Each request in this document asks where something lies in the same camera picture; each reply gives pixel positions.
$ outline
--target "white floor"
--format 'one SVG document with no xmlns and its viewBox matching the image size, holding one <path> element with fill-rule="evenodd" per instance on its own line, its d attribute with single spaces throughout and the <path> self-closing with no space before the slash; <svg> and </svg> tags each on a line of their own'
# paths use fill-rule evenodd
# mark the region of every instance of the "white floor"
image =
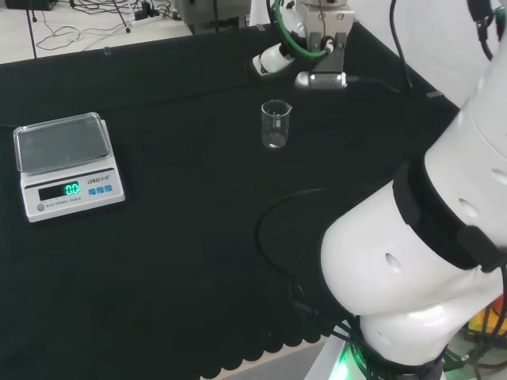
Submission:
<svg viewBox="0 0 507 380">
<path fill-rule="evenodd" d="M 166 4 L 165 0 L 154 0 L 155 5 Z M 153 40 L 164 40 L 168 38 L 190 36 L 192 33 L 183 21 L 173 21 L 168 17 L 146 25 L 131 27 L 131 32 L 126 33 L 120 16 L 117 13 L 100 13 L 89 15 L 72 9 L 66 2 L 59 2 L 53 10 L 44 12 L 46 22 L 53 29 L 59 26 L 70 25 L 78 29 L 98 28 L 112 29 L 105 32 L 100 30 L 89 30 L 93 34 L 82 34 L 79 41 L 75 41 L 67 47 L 52 51 L 42 48 L 57 48 L 68 44 L 71 40 L 78 38 L 77 33 L 66 34 L 46 40 L 37 48 L 37 57 L 49 55 L 68 54 L 76 51 L 101 49 L 128 44 L 137 44 Z M 50 36 L 49 28 L 44 25 L 43 14 L 36 11 L 37 22 L 32 23 L 33 37 L 36 43 Z M 124 15 L 126 21 L 134 18 L 133 14 Z M 30 41 L 29 26 L 26 13 L 22 10 L 7 9 L 3 0 L 0 0 L 0 63 L 16 62 L 25 59 L 33 59 L 32 43 Z"/>
</svg>

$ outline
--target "yellow object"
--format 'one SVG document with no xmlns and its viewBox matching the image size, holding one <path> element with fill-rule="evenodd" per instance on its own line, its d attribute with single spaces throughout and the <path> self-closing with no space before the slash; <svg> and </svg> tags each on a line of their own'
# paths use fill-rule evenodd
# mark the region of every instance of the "yellow object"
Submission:
<svg viewBox="0 0 507 380">
<path fill-rule="evenodd" d="M 486 309 L 481 311 L 479 314 L 477 314 L 475 317 L 470 319 L 468 322 L 468 328 L 470 330 L 475 331 L 482 331 L 482 322 L 484 321 L 484 317 L 486 316 Z M 490 310 L 490 316 L 488 317 L 488 327 L 486 332 L 491 333 L 494 329 L 494 326 L 498 323 L 499 316 L 496 314 L 493 309 Z M 503 334 L 505 331 L 507 331 L 507 320 L 504 321 L 504 325 L 501 327 L 499 335 Z"/>
</svg>

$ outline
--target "red object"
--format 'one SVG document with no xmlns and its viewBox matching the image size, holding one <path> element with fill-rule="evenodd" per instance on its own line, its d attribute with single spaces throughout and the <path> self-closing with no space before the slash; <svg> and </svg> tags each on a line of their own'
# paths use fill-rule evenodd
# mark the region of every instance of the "red object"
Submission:
<svg viewBox="0 0 507 380">
<path fill-rule="evenodd" d="M 500 315 L 501 313 L 501 308 L 504 306 L 504 296 L 501 295 L 500 297 L 497 298 L 497 300 L 495 302 L 493 302 L 493 311 Z"/>
</svg>

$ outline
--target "metal bracket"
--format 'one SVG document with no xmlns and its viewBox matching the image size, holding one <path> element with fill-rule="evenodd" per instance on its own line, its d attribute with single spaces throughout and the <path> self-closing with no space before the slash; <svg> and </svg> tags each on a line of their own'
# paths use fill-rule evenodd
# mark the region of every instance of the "metal bracket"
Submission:
<svg viewBox="0 0 507 380">
<path fill-rule="evenodd" d="M 312 74 L 327 73 L 340 74 L 343 72 L 343 63 L 345 61 L 345 46 L 347 44 L 347 33 L 336 33 L 335 48 L 331 54 L 317 63 Z"/>
</svg>

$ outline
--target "power strip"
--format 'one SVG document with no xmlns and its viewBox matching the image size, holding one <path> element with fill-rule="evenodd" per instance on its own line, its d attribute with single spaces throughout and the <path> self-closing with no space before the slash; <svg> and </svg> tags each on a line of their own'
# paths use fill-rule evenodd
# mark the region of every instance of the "power strip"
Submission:
<svg viewBox="0 0 507 380">
<path fill-rule="evenodd" d="M 163 18 L 163 16 L 161 14 L 159 14 L 158 16 L 148 17 L 148 18 L 144 18 L 142 20 L 132 20 L 132 21 L 130 21 L 130 23 L 131 23 L 131 26 L 134 28 L 136 26 L 151 24 L 152 22 L 159 21 L 162 18 Z"/>
</svg>

